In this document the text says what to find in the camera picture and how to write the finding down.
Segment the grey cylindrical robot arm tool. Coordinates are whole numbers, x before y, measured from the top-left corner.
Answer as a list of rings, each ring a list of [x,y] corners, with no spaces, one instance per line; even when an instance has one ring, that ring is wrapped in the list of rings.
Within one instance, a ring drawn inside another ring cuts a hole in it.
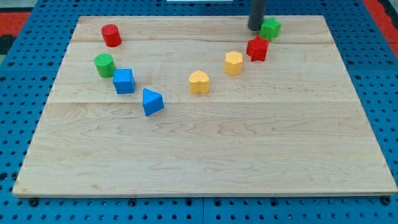
[[[266,12],[267,0],[252,0],[249,11],[248,29],[259,31]]]

